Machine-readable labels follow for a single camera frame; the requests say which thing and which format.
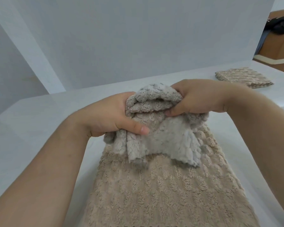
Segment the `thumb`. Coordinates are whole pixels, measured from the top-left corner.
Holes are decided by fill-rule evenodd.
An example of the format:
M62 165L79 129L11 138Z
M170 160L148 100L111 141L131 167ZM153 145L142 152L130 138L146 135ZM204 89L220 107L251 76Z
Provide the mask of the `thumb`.
M180 103L178 103L176 106L172 107L171 109L167 110L165 114L167 116L177 116L184 112L187 112L187 108L185 106L185 101L182 100Z
M149 128L147 126L128 117L121 119L120 124L117 127L139 135L147 135L149 133Z

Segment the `white tabletop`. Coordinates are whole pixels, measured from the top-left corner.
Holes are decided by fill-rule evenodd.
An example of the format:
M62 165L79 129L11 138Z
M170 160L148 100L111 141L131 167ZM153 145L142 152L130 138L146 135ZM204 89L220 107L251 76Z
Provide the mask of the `white tabletop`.
M37 154L47 138L69 114L109 95L137 91L150 83L171 85L182 79L215 79L215 72L250 66L275 84L256 89L284 107L284 72L252 61L220 65L161 76L90 87L23 99L0 115L0 195ZM284 226L284 211L274 198L231 119L210 113L208 126L245 188L261 226ZM64 226L74 226L82 213L104 148L102 137L88 142Z

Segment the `right hand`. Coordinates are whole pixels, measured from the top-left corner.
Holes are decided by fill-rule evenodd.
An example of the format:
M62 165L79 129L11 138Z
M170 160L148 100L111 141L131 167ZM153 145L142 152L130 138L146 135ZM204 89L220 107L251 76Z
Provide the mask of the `right hand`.
M177 116L185 112L227 112L233 97L240 90L248 89L241 84L206 79L181 80L171 87L183 96L183 100L166 111L167 116Z

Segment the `black bag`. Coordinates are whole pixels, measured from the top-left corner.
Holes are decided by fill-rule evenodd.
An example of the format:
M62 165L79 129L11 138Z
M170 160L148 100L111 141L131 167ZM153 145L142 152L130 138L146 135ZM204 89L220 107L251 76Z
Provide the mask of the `black bag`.
M275 34L284 34L284 17L277 17L267 21L264 30L271 30Z

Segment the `left hand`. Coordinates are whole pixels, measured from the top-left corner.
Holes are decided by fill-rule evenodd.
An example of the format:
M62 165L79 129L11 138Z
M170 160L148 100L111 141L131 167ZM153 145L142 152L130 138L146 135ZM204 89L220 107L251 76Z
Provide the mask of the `left hand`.
M125 115L125 104L135 92L124 92L109 96L92 103L75 113L76 121L87 128L89 137L99 137L106 132L125 129L130 132L147 135L149 128Z

